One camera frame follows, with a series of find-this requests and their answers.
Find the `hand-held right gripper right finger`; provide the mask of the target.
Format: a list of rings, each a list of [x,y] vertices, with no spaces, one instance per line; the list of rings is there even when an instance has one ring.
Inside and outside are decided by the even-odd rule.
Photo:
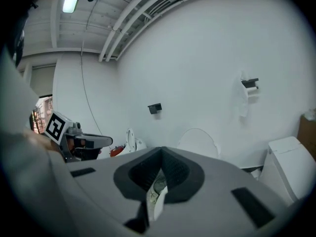
[[[161,169],[168,189],[165,204],[189,201],[204,183],[205,174],[199,164],[167,147],[161,148]]]

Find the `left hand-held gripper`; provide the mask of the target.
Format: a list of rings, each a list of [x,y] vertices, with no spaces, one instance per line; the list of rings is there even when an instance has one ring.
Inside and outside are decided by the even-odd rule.
[[[79,122],[55,111],[44,133],[57,144],[65,162],[95,160],[103,147],[113,143],[112,137],[82,132]]]

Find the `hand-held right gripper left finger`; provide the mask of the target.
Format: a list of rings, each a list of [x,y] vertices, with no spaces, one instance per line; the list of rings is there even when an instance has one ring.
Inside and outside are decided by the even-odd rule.
[[[144,233],[149,228],[147,192],[161,169],[161,147],[150,149],[115,170],[114,183],[126,199],[140,202],[136,216],[125,222],[125,226]]]

